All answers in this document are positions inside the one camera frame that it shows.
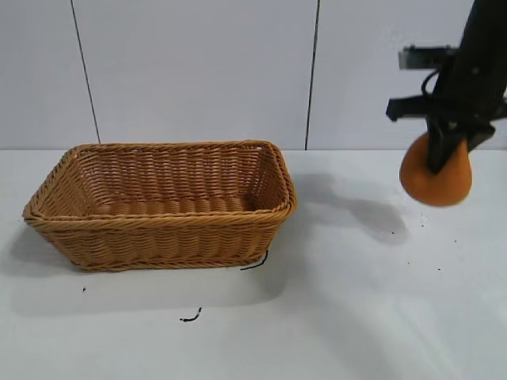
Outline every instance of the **woven rattan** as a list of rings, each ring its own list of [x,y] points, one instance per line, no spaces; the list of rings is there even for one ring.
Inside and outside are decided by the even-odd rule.
[[[212,268],[260,260],[295,207],[269,142],[93,144],[63,155],[23,217],[86,270]]]

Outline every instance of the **white table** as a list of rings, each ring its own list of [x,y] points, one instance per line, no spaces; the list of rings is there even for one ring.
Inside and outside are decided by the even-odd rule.
[[[299,209],[263,266],[118,274],[21,219],[61,153],[0,152],[1,379],[507,376],[507,152],[449,209],[402,191],[403,152],[286,152]]]

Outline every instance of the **white wall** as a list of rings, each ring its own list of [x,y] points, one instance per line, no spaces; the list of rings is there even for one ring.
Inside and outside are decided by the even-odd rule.
[[[102,142],[303,149],[316,0],[75,0]]]
[[[0,149],[97,141],[68,0],[0,2]]]
[[[390,97],[419,94],[426,71],[398,70],[403,46],[458,44],[472,0],[322,0],[310,149],[405,149],[423,120],[392,123]],[[507,147],[507,123],[483,147]]]

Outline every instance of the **basket rim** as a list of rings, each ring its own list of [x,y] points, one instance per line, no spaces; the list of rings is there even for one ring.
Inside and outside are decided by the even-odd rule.
[[[267,147],[273,150],[276,161],[276,171],[280,182],[284,185],[286,192],[285,201],[273,209],[262,209],[255,211],[234,211],[234,212],[186,212],[172,214],[123,214],[123,215],[45,215],[39,212],[40,205],[51,190],[56,186],[58,175],[72,164],[76,155],[87,150],[122,150],[125,147],[140,149],[222,149],[227,146],[258,146]],[[38,227],[45,226],[49,230],[75,230],[108,228],[105,225],[113,225],[114,222],[129,222],[133,226],[160,226],[160,225],[224,225],[231,223],[256,223],[256,222],[283,222],[290,216],[297,207],[297,197],[294,184],[285,165],[283,154],[280,149],[269,141],[264,140],[238,140],[223,142],[176,142],[176,143],[106,143],[106,144],[83,144],[69,149],[60,159],[55,168],[48,174],[44,182],[33,194],[30,201],[23,210],[22,217],[30,225]]]

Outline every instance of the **orange fruit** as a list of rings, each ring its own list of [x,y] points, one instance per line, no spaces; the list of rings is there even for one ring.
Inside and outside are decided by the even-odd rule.
[[[426,133],[408,149],[399,170],[399,180],[405,191],[419,202],[437,207],[458,204],[467,198],[472,186],[467,141],[459,144],[444,168],[435,174],[426,163],[428,140]]]

